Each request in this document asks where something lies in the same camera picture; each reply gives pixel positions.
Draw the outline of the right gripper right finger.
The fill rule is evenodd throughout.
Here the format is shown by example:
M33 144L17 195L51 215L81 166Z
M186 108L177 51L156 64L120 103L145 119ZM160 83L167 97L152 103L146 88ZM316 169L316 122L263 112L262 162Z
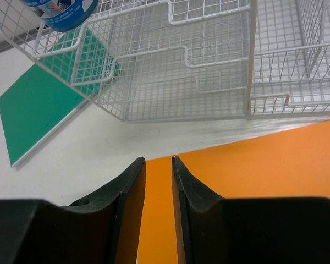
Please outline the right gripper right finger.
M172 158L179 263L330 263L330 199L227 199Z

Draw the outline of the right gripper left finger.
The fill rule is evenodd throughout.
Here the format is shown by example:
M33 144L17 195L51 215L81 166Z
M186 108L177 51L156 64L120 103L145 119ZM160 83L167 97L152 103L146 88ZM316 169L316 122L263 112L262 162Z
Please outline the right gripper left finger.
M135 263L146 161L68 206L0 200L0 263Z

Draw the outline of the orange notebook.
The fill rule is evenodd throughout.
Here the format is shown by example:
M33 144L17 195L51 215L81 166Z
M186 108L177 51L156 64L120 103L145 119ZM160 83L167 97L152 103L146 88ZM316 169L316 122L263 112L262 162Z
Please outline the orange notebook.
M330 121L180 154L223 197L330 198ZM171 156L146 163L139 263L177 263Z

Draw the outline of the blue tape roll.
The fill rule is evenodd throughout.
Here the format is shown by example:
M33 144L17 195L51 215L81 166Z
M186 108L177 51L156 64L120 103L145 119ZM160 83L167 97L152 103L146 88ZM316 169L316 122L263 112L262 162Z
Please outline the blue tape roll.
M23 0L21 2L57 32L77 28L98 6L98 0Z

